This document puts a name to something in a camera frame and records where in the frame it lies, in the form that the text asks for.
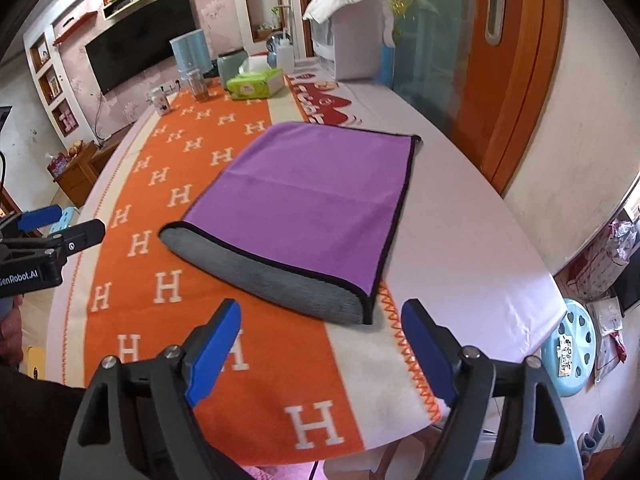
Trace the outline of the person's left hand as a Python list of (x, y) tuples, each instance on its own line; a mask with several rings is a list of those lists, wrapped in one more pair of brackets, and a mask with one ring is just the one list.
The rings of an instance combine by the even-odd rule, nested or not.
[(21, 306), (24, 296), (13, 298), (12, 310), (1, 323), (1, 359), (9, 367), (18, 367), (24, 358)]

